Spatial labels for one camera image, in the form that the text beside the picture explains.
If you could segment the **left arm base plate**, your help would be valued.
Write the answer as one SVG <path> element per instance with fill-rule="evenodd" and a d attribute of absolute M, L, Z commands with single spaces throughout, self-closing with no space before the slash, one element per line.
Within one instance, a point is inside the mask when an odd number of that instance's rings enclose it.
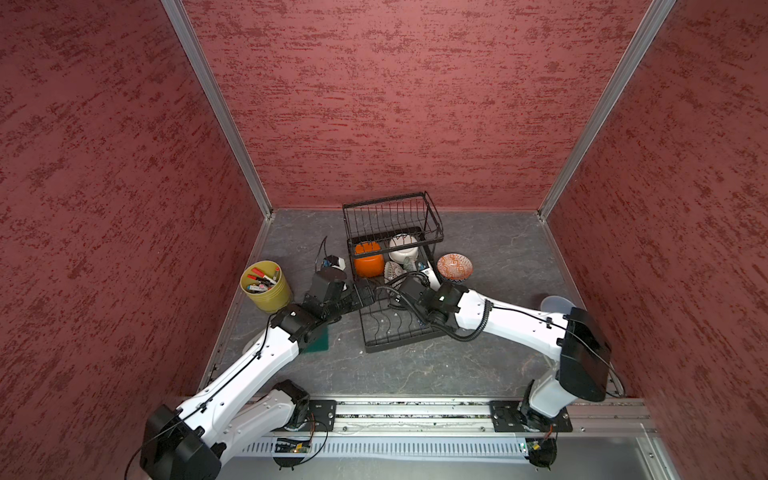
<path fill-rule="evenodd" d="M 299 432 L 334 429 L 338 402 L 336 400 L 309 399 L 301 402 L 294 412 L 292 428 Z"/>

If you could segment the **white ceramic bowl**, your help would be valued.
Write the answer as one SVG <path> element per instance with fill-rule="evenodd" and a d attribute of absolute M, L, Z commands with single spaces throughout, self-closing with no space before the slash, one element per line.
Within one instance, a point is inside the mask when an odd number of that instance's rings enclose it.
<path fill-rule="evenodd" d="M 401 265 L 409 261 L 416 261 L 419 255 L 419 248 L 416 243 L 417 238 L 413 235 L 406 233 L 394 235 L 387 244 L 390 260 Z"/>

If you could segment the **orange plastic bowl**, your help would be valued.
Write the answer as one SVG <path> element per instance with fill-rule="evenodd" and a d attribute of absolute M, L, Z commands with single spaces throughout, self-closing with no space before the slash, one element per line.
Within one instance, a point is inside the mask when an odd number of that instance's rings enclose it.
<path fill-rule="evenodd" d="M 362 278 L 382 276 L 385 269 L 384 256 L 377 242 L 366 241 L 354 247 L 353 265 L 356 274 Z"/>

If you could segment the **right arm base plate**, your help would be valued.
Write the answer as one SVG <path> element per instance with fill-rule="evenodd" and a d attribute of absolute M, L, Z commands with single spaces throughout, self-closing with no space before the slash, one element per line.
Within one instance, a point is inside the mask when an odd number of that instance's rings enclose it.
<path fill-rule="evenodd" d="M 490 418 L 496 433 L 570 433 L 573 426 L 563 408 L 555 417 L 547 417 L 520 400 L 493 400 Z"/>

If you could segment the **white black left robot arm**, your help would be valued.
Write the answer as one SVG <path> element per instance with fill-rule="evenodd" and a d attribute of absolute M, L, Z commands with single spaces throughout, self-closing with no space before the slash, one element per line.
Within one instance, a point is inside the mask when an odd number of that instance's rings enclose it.
<path fill-rule="evenodd" d="M 335 267 L 315 272 L 303 302 L 271 314 L 255 344 L 215 381 L 178 407 L 162 405 L 150 415 L 128 464 L 151 479 L 214 479 L 243 444 L 302 425 L 309 395 L 291 381 L 248 403 L 327 325 L 372 305 L 375 288 L 367 279 L 347 280 Z"/>

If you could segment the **red orange patterned bowl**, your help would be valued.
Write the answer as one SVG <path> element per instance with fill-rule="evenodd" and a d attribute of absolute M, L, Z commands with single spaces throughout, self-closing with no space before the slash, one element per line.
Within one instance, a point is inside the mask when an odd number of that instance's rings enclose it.
<path fill-rule="evenodd" d="M 463 283 L 474 273 L 472 261 L 465 255 L 452 252 L 442 255 L 437 261 L 440 276 L 451 283 Z"/>

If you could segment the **black wire dish rack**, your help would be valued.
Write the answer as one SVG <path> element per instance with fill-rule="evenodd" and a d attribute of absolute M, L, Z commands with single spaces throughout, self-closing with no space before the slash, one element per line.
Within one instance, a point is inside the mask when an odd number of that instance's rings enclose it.
<path fill-rule="evenodd" d="M 378 353 L 421 341 L 439 338 L 443 333 L 421 323 L 408 308 L 399 305 L 394 293 L 397 284 L 407 275 L 421 274 L 431 267 L 438 280 L 443 278 L 437 271 L 435 247 L 444 239 L 441 217 L 430 195 L 417 192 L 375 200 L 345 204 L 342 206 L 346 245 L 353 278 L 367 279 L 372 285 L 387 288 L 375 294 L 375 302 L 359 312 L 364 349 Z M 354 269 L 354 247 L 361 242 L 374 241 L 381 247 L 385 263 L 391 261 L 387 244 L 396 234 L 406 233 L 417 238 L 419 248 L 417 272 L 407 272 L 386 282 L 383 275 L 373 278 L 359 277 Z"/>

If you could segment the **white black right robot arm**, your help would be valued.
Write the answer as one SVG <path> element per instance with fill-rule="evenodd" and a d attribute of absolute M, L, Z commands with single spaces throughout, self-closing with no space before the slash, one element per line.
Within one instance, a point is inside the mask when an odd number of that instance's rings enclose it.
<path fill-rule="evenodd" d="M 490 334 L 533 349 L 552 366 L 532 380 L 511 414 L 524 431 L 547 433 L 576 400 L 602 402 L 612 373 L 611 347 L 584 309 L 539 311 L 491 299 L 463 285 L 433 290 L 409 278 L 387 296 L 417 320 L 459 342 Z"/>

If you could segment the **grey green patterned bowl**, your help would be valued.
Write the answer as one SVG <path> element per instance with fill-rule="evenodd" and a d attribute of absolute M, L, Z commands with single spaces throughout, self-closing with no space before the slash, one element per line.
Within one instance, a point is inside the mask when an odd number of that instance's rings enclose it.
<path fill-rule="evenodd" d="M 407 272 L 417 272 L 419 270 L 417 261 L 412 258 L 407 258 L 404 261 L 403 268 Z"/>

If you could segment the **white red lattice bowl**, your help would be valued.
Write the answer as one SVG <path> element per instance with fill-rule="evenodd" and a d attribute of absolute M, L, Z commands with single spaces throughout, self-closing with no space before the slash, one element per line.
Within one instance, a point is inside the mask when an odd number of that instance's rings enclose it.
<path fill-rule="evenodd" d="M 385 263 L 383 277 L 386 282 L 390 282 L 396 279 L 397 277 L 403 275 L 404 273 L 405 273 L 405 270 L 397 262 L 387 261 Z"/>

